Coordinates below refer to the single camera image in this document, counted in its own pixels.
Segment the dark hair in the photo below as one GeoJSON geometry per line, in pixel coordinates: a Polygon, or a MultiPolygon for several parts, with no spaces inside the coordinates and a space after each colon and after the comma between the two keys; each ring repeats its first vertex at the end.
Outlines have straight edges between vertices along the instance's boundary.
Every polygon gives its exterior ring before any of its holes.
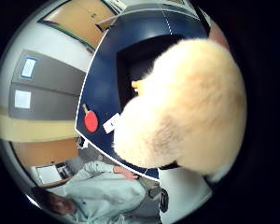
{"type": "Polygon", "coordinates": [[[37,202],[37,204],[41,207],[41,208],[45,208],[47,210],[49,210],[52,213],[58,214],[58,212],[54,211],[51,203],[50,203],[50,194],[54,194],[52,192],[49,192],[45,189],[42,189],[40,187],[33,187],[31,188],[31,192],[33,194],[33,196],[35,197],[35,201],[37,202]]]}

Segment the desk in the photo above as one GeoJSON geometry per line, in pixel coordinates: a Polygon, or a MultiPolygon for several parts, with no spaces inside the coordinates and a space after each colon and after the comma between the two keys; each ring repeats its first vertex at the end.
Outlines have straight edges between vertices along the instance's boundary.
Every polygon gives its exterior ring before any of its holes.
{"type": "MultiPolygon", "coordinates": [[[[136,9],[160,8],[159,4],[154,5],[127,7],[125,12],[136,9]]],[[[94,53],[90,70],[85,77],[80,94],[76,117],[76,131],[96,149],[112,161],[139,175],[157,181],[159,180],[157,169],[136,167],[121,159],[114,152],[112,148],[113,132],[106,133],[103,124],[122,111],[117,74],[118,52],[148,38],[162,35],[206,38],[206,33],[199,21],[191,16],[185,16],[173,11],[139,11],[116,18],[94,53]],[[94,111],[98,118],[98,129],[95,133],[90,133],[85,128],[83,104],[86,104],[90,110],[94,111]]]]}

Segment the blue panel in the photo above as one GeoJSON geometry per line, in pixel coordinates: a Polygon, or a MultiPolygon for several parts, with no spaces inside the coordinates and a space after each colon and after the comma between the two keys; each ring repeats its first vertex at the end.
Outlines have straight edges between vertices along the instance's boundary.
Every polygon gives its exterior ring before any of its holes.
{"type": "Polygon", "coordinates": [[[163,11],[136,12],[119,17],[109,28],[97,49],[87,74],[80,105],[86,104],[99,120],[95,133],[89,133],[84,126],[84,111],[77,111],[77,130],[113,159],[129,166],[137,172],[159,178],[157,169],[133,166],[121,159],[113,150],[113,132],[106,133],[103,124],[116,113],[121,113],[117,81],[117,53],[139,41],[170,33],[185,38],[205,37],[200,22],[178,13],[163,11]]]}

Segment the furry toy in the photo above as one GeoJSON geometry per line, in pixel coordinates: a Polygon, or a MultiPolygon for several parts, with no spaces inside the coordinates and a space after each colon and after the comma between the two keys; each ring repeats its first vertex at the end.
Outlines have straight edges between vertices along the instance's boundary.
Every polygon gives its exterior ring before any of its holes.
{"type": "Polygon", "coordinates": [[[209,39],[182,40],[133,82],[114,149],[139,167],[173,161],[203,175],[233,162],[246,120],[245,86],[229,51],[209,39]]]}

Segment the white label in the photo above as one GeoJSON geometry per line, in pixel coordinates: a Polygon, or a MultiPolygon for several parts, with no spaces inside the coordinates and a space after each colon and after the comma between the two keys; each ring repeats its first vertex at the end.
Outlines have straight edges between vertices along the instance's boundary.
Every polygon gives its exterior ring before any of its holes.
{"type": "Polygon", "coordinates": [[[105,124],[103,124],[105,132],[111,133],[112,131],[114,131],[118,120],[119,120],[119,113],[115,114],[111,119],[106,121],[105,124]]]}
{"type": "Polygon", "coordinates": [[[21,77],[31,77],[32,72],[34,71],[34,68],[35,68],[35,63],[36,63],[35,59],[27,58],[25,66],[23,67],[23,69],[21,71],[21,77]]]}
{"type": "Polygon", "coordinates": [[[31,102],[30,91],[18,91],[15,92],[15,107],[29,109],[31,102]]]}

